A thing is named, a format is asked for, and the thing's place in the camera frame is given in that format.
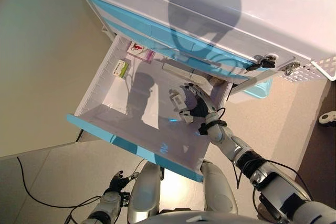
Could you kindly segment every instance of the white drawer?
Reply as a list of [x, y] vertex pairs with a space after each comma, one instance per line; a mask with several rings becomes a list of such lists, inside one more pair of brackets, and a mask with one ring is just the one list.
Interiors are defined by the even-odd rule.
[[[170, 100], [170, 92], [181, 93], [188, 81], [162, 69], [165, 62], [174, 64], [172, 59], [156, 53], [152, 62], [146, 63], [127, 53], [129, 44], [128, 39], [116, 36], [68, 121], [153, 163], [202, 181], [200, 167], [209, 145], [208, 137], [198, 133], [202, 119], [187, 125]], [[130, 64], [123, 78], [112, 73], [119, 59]], [[230, 84], [204, 89], [220, 107]]]

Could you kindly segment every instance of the black cable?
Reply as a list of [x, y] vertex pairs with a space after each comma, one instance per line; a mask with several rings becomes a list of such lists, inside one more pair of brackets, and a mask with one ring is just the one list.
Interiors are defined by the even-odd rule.
[[116, 223], [116, 222], [117, 222], [117, 220], [119, 219], [120, 213], [121, 213], [121, 207], [120, 207], [120, 209], [119, 209], [119, 213], [118, 213], [118, 215], [117, 215], [117, 217], [116, 217], [116, 219], [115, 219], [114, 223]]
[[22, 175], [22, 181], [23, 181], [23, 185], [25, 187], [25, 190], [26, 190], [26, 193], [30, 196], [30, 198], [32, 198], [34, 201], [37, 201], [39, 202], [40, 204], [42, 205], [45, 205], [45, 206], [48, 206], [48, 207], [55, 207], [55, 208], [75, 208], [75, 207], [78, 207], [78, 205], [76, 206], [57, 206], [57, 205], [51, 205], [51, 204], [47, 204], [47, 203], [44, 203], [38, 199], [36, 199], [33, 195], [30, 194], [30, 192], [28, 191], [28, 188], [26, 186], [26, 181], [25, 181], [25, 175], [24, 175], [24, 171], [23, 171], [23, 167], [22, 167], [22, 163], [21, 163], [21, 160], [19, 159], [19, 157], [16, 157], [17, 160], [19, 161], [20, 163], [20, 168], [21, 168], [21, 175]]
[[306, 189], [306, 191], [307, 191], [310, 199], [312, 201], [314, 201], [314, 198], [313, 198], [310, 190], [308, 189], [308, 186], [306, 185], [305, 181], [303, 181], [303, 178], [300, 176], [300, 174], [296, 170], [294, 170], [293, 168], [291, 168], [291, 167], [289, 167], [287, 165], [284, 165], [284, 164], [281, 164], [281, 163], [278, 163], [278, 162], [275, 162], [275, 161], [272, 161], [272, 160], [266, 160], [266, 161], [268, 161], [270, 163], [273, 163], [273, 164], [276, 164], [276, 165], [280, 165], [280, 166], [282, 166], [284, 168], [287, 168], [287, 169], [291, 170], [292, 172], [294, 172], [298, 176], [298, 178], [300, 179], [300, 181], [302, 182], [302, 184], [304, 185], [304, 187], [305, 187], [305, 189]]
[[92, 198], [89, 198], [89, 199], [83, 201], [81, 204], [77, 205], [76, 207], [74, 207], [74, 208], [70, 211], [69, 215], [67, 216], [67, 218], [66, 218], [64, 224], [68, 224], [68, 223], [70, 223], [70, 221], [73, 221], [73, 223], [78, 224], [78, 223], [75, 221], [74, 217], [72, 216], [73, 211], [74, 211], [75, 209], [77, 209], [78, 207], [82, 207], [82, 206], [84, 206], [85, 203], [86, 203], [85, 205], [87, 205], [87, 204], [90, 204], [90, 203], [93, 203], [93, 202], [97, 201], [97, 200], [100, 199], [100, 198], [101, 198], [101, 196], [94, 196], [94, 197], [92, 197]]
[[220, 120], [220, 119], [222, 118], [222, 116], [224, 115], [226, 109], [223, 107], [223, 108], [218, 109], [217, 112], [220, 111], [220, 110], [223, 110], [223, 112], [222, 112], [221, 116], [218, 118], [219, 120]]
[[77, 139], [76, 139], [75, 142], [78, 142], [78, 141], [79, 141], [79, 139], [80, 139], [80, 137], [82, 136], [83, 132], [84, 132], [84, 130], [83, 130], [83, 129], [80, 129], [80, 132], [79, 132], [79, 134], [78, 134]]
[[252, 201], [253, 201], [253, 206], [254, 209], [257, 211], [258, 215], [260, 215], [265, 221], [268, 221], [270, 223], [275, 224], [273, 221], [270, 221], [269, 219], [267, 219], [264, 215], [261, 214], [261, 212], [258, 210], [258, 207], [256, 205], [256, 188], [253, 188], [253, 193], [252, 193]]
[[145, 159], [143, 158], [143, 159], [138, 163], [138, 165], [136, 166], [136, 168], [134, 169], [134, 171], [133, 171], [131, 174], [133, 174], [133, 173], [135, 173], [135, 172], [137, 171], [138, 167], [140, 166], [140, 164], [141, 164], [144, 160], [145, 160]]

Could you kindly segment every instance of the wall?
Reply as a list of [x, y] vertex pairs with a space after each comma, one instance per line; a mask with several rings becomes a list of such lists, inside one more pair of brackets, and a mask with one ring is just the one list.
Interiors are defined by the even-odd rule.
[[73, 142], [111, 42], [85, 0], [0, 0], [0, 157]]

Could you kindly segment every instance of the joint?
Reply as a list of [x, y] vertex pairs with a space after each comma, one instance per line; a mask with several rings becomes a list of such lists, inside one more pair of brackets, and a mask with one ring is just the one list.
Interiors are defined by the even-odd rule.
[[255, 180], [252, 182], [252, 185], [258, 190], [261, 191], [263, 190], [266, 186], [269, 185], [269, 183], [271, 183], [273, 181], [273, 179], [275, 179], [276, 177], [278, 177], [279, 174], [277, 173], [270, 173], [269, 175], [266, 176], [266, 178], [261, 181], [261, 182], [256, 182]]
[[202, 123], [201, 127], [198, 129], [200, 135], [207, 135], [208, 134], [208, 129], [211, 128], [212, 126], [218, 124], [219, 126], [227, 126], [227, 123], [222, 120], [213, 120], [209, 122], [208, 124]]
[[110, 216], [104, 211], [96, 211], [89, 215], [88, 219], [99, 220], [102, 224], [111, 224]]
[[251, 178], [252, 174], [264, 163], [266, 160], [257, 154], [255, 151], [251, 150], [245, 152], [237, 161], [237, 167], [241, 172], [247, 177]]

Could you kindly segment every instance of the label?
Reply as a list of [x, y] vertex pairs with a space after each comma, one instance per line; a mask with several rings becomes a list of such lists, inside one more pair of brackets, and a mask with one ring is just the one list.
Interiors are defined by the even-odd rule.
[[123, 60], [119, 60], [116, 67], [114, 68], [113, 74], [118, 77], [123, 77], [127, 68], [128, 63]]

